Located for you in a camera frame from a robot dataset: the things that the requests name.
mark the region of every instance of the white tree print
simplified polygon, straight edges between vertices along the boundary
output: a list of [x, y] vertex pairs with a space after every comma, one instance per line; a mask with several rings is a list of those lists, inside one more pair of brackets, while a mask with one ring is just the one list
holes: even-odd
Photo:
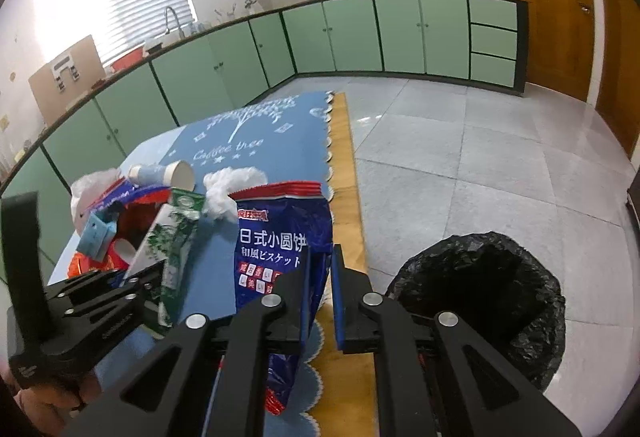
[[282, 112], [284, 110], [286, 110], [287, 108], [292, 108], [296, 105], [296, 97], [297, 96], [283, 97], [282, 99], [259, 102], [257, 104], [252, 104], [251, 106], [239, 108], [238, 110], [230, 110], [229, 112], [214, 115], [207, 125], [207, 130], [224, 120], [235, 119], [238, 124], [236, 125], [236, 129], [232, 132], [231, 137], [229, 137], [229, 140], [227, 141], [231, 142], [236, 136], [236, 133], [238, 133], [238, 130], [240, 130], [240, 127], [252, 117], [265, 116], [273, 119], [273, 121], [271, 121], [271, 124], [276, 123], [282, 117]]

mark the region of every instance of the white plastic bag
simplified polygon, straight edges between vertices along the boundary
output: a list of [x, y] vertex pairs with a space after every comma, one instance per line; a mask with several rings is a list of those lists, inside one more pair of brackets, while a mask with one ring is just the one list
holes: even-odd
[[119, 178], [120, 170], [110, 168], [84, 175], [71, 184], [71, 218], [78, 235], [82, 235], [86, 224], [86, 208]]
[[215, 173], [207, 173], [203, 179], [207, 189], [206, 212], [212, 219], [223, 216], [231, 222], [238, 219], [238, 207], [229, 193], [267, 184], [267, 175], [258, 168], [223, 168]]

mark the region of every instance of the drawer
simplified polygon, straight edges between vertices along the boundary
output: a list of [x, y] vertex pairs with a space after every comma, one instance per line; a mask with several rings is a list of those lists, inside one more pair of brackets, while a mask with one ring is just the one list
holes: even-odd
[[504, 58], [471, 54], [471, 79], [513, 88], [516, 62]]
[[505, 29], [518, 29], [517, 4], [508, 0], [469, 0], [470, 20]]
[[514, 60], [518, 51], [518, 33], [473, 24], [471, 26], [471, 51]]

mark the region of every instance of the faucet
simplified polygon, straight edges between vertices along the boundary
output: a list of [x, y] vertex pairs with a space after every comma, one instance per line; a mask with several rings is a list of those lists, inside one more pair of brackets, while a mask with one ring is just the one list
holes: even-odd
[[164, 34], [168, 34], [170, 32], [169, 30], [169, 14], [168, 14], [168, 10], [171, 10], [172, 13], [174, 13], [174, 18], [175, 18], [175, 22], [178, 25], [178, 36], [180, 36], [180, 39], [183, 40], [184, 39], [184, 32], [182, 32], [182, 29], [180, 27], [180, 21], [178, 20], [178, 15], [175, 13], [175, 10], [173, 7], [171, 7], [170, 5], [167, 5], [164, 8], [164, 24], [166, 25], [166, 29], [164, 30]]

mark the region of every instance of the metal bolt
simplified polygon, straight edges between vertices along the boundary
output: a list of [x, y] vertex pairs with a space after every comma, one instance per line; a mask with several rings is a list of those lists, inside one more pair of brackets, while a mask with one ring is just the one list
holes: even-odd
[[365, 305], [375, 307], [382, 303], [382, 296], [377, 292], [368, 292], [362, 297], [362, 301]]
[[187, 327], [190, 329], [199, 329], [203, 327], [207, 319], [202, 314], [192, 314], [187, 318]]
[[438, 316], [440, 325], [445, 327], [455, 327], [458, 325], [458, 317], [453, 312], [441, 312]]
[[261, 303], [265, 307], [277, 307], [282, 302], [282, 298], [277, 294], [266, 294], [262, 297]]

